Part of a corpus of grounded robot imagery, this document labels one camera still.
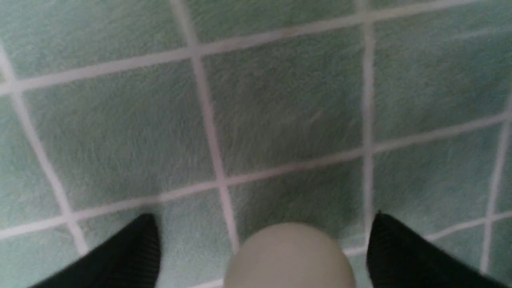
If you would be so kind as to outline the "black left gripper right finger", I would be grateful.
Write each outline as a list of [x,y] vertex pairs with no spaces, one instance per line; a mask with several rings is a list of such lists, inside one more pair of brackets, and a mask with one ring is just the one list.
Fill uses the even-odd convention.
[[504,287],[382,212],[372,222],[366,269],[375,288]]

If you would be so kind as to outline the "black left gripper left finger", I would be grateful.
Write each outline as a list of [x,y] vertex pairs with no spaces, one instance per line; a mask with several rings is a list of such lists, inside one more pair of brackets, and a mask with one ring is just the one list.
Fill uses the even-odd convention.
[[162,248],[155,215],[139,215],[91,252],[36,288],[154,288]]

